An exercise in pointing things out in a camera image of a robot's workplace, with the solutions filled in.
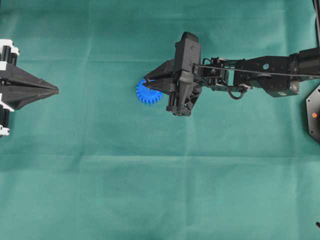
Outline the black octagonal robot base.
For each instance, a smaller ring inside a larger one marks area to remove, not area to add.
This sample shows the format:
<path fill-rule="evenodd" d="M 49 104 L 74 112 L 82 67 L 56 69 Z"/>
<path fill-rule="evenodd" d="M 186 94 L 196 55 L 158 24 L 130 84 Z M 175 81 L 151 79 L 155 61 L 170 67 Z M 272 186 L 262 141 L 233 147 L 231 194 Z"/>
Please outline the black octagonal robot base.
<path fill-rule="evenodd" d="M 320 143 L 320 86 L 306 98 L 306 112 L 308 121 L 308 132 L 310 136 Z"/>

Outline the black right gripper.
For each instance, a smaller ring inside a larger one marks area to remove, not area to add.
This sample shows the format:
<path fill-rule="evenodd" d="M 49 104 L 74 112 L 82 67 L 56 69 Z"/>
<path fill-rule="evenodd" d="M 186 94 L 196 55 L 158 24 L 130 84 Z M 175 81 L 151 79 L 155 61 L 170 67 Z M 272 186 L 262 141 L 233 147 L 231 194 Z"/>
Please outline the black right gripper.
<path fill-rule="evenodd" d="M 174 59 L 165 61 L 143 77 L 146 81 L 150 80 L 146 82 L 146 87 L 169 95 L 168 112 L 189 117 L 202 92 L 202 86 L 195 82 L 198 74 L 196 65 L 200 63 L 201 45 L 198 37 L 184 32 L 181 40 L 175 44 Z"/>

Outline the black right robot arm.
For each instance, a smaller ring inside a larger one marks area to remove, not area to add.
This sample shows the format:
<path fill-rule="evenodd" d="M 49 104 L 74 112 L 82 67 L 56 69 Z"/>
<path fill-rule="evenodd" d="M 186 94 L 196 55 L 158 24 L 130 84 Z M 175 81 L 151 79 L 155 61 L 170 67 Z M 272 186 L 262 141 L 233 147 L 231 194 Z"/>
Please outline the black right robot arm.
<path fill-rule="evenodd" d="M 184 32 L 175 43 L 174 58 L 145 75 L 143 85 L 168 95 L 166 111 L 189 117 L 203 87 L 226 92 L 240 100 L 248 90 L 261 88 L 270 96 L 295 96 L 300 83 L 320 77 L 320 49 L 289 56 L 261 56 L 230 60 L 201 58 L 196 35 Z"/>

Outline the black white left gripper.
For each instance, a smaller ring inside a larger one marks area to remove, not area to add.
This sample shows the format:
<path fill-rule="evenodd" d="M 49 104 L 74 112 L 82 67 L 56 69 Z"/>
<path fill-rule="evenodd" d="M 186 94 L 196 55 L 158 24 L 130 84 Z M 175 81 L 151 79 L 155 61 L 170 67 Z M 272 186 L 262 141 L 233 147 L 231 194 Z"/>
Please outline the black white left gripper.
<path fill-rule="evenodd" d="M 10 113 L 59 93 L 51 83 L 16 66 L 20 50 L 11 39 L 0 40 L 0 136 L 9 136 Z M 7 87 L 9 84 L 23 87 Z"/>

